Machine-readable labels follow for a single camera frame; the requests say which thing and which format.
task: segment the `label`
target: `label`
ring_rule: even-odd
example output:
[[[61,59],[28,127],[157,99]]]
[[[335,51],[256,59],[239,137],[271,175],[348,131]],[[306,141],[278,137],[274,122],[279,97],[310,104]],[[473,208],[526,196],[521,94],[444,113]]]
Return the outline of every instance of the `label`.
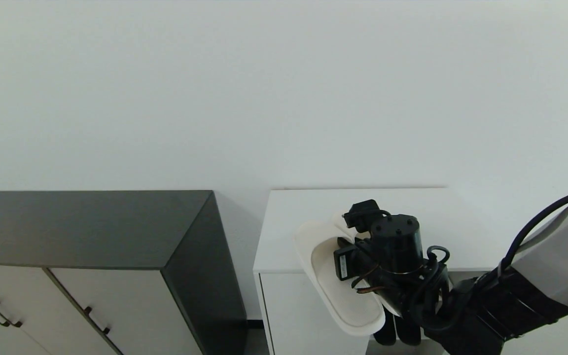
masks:
[[[345,279],[348,276],[348,266],[345,262],[345,255],[339,257],[339,263],[341,264],[341,278]]]

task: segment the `cabinet top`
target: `cabinet top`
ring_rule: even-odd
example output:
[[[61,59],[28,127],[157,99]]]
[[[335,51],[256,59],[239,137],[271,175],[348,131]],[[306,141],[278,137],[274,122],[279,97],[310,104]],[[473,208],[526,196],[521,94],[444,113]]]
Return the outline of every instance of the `cabinet top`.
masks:
[[[266,207],[254,272],[302,273],[293,235],[308,220],[330,222],[357,202],[374,199],[394,214],[420,222],[424,250],[441,245],[451,252],[451,271],[484,271],[498,265],[513,236],[496,235],[471,206],[448,188],[274,190]]]
[[[212,191],[0,191],[0,264],[163,268]]]

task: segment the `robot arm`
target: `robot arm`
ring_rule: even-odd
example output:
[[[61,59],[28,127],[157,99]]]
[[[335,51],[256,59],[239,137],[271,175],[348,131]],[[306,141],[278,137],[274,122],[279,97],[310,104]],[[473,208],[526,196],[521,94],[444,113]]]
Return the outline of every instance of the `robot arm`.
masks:
[[[341,265],[337,277],[354,279],[353,288],[356,281],[367,281],[369,286],[357,292],[374,292],[398,310],[396,330],[412,345],[419,343],[423,328],[451,355],[498,355],[506,341],[568,315],[568,196],[519,232],[495,270],[461,281],[452,290],[445,264],[450,253],[432,246],[424,256],[416,216],[391,215],[369,200],[354,204],[343,217],[349,228],[369,232],[370,238],[339,240],[340,249],[334,252],[335,263]],[[436,251],[444,257],[438,260]],[[393,323],[386,323],[391,324],[375,335],[391,345]]]

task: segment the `black cabinet top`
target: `black cabinet top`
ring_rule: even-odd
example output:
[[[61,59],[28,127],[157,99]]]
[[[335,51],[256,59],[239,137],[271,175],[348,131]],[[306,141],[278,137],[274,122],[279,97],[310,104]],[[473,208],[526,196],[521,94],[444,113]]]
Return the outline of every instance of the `black cabinet top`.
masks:
[[[212,191],[0,191],[0,264],[163,268]]]

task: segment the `white wall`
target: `white wall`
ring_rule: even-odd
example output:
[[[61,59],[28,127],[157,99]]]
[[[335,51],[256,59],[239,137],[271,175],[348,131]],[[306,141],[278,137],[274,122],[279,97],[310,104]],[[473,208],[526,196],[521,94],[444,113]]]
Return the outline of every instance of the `white wall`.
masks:
[[[429,185],[568,193],[568,2],[0,2],[0,189],[215,189],[251,319],[271,188]]]

